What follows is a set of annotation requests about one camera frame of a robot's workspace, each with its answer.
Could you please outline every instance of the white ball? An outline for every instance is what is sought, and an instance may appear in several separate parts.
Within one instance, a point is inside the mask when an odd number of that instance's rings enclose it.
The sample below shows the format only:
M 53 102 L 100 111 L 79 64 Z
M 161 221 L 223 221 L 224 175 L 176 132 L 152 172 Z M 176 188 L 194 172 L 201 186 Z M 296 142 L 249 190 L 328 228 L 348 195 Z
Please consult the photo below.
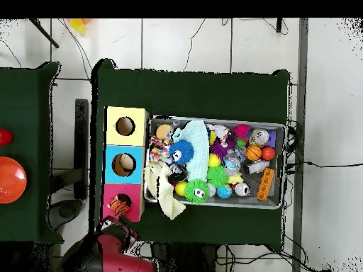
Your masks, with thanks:
M 216 194 L 217 189 L 216 189 L 215 186 L 213 186 L 210 183 L 207 183 L 207 185 L 208 185 L 208 188 L 209 188 L 209 197 L 213 197 Z

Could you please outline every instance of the blue spiky ball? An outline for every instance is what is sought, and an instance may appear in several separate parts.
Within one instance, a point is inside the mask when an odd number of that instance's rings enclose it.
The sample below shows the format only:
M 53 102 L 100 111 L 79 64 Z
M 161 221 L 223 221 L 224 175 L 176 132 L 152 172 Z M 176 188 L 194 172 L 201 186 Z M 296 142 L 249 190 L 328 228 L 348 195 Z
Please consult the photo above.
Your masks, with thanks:
M 169 156 L 173 158 L 175 164 L 184 165 L 194 156 L 193 146 L 186 140 L 175 142 L 169 148 Z

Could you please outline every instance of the orange toy block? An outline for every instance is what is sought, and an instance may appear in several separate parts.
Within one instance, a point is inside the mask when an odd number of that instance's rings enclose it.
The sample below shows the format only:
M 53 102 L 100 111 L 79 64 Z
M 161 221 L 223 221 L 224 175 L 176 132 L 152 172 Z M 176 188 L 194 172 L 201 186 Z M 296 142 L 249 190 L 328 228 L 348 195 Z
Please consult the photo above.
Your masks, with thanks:
M 264 175 L 261 178 L 261 184 L 259 185 L 257 192 L 257 199 L 266 201 L 267 195 L 269 195 L 269 188 L 271 186 L 272 179 L 274 177 L 274 170 L 266 168 Z

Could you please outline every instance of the yellow ball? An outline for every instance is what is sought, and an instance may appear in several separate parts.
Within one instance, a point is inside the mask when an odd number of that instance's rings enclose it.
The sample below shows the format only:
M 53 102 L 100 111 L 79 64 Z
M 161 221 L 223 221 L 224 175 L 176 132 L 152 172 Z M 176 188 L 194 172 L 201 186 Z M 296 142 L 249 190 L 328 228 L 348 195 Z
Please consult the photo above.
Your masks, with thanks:
M 220 165 L 220 159 L 218 158 L 218 156 L 214 153 L 210 153 L 209 154 L 209 162 L 208 162 L 208 166 L 209 167 L 216 167 Z
M 179 196 L 184 196 L 185 195 L 185 187 L 186 187 L 186 181 L 181 181 L 180 183 L 177 183 L 175 186 L 175 192 L 179 195 Z

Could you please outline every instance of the pink ball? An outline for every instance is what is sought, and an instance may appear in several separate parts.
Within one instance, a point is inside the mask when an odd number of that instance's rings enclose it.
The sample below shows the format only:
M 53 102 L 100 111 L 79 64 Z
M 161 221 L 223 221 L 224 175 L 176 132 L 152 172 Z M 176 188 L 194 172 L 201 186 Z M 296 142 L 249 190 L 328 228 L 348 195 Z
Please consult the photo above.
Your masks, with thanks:
M 246 124 L 239 124 L 236 128 L 235 128 L 235 134 L 238 137 L 246 137 L 248 134 L 248 131 L 250 130 L 250 126 L 246 125 Z

